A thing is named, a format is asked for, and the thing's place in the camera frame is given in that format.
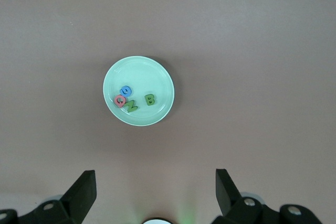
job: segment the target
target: plate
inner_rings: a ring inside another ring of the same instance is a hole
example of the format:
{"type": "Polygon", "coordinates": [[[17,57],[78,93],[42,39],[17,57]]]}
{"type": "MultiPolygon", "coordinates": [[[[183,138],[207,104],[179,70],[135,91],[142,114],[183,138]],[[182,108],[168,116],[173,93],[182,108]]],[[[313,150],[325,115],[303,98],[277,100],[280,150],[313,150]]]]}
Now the plate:
{"type": "Polygon", "coordinates": [[[175,96],[168,72],[144,56],[117,61],[105,76],[103,94],[111,112],[134,126],[148,126],[162,120],[169,113],[175,96]]]}

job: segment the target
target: mint green plate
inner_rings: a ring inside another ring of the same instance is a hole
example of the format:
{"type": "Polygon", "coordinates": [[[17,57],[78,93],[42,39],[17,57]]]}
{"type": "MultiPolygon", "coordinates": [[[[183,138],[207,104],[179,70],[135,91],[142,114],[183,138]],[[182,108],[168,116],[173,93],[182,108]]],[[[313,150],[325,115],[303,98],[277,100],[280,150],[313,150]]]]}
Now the mint green plate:
{"type": "Polygon", "coordinates": [[[147,126],[162,120],[174,102],[174,84],[168,72],[155,60],[144,56],[130,56],[117,61],[107,72],[103,94],[111,112],[121,121],[134,126],[147,126]],[[114,98],[120,89],[129,86],[138,109],[128,112],[127,106],[119,108],[114,98]],[[147,105],[145,95],[154,95],[155,103],[147,105]]]}

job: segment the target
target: gray surface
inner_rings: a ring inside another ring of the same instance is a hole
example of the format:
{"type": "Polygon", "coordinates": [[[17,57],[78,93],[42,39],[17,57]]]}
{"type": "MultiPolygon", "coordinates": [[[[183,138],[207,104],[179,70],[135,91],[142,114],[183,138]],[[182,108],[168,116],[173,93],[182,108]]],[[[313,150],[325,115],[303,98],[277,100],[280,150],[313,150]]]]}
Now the gray surface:
{"type": "Polygon", "coordinates": [[[336,0],[0,0],[0,208],[24,214],[95,169],[85,223],[210,223],[227,168],[271,208],[334,223],[335,13],[336,0]],[[104,103],[105,73],[130,55],[174,80],[156,125],[104,103]]]}

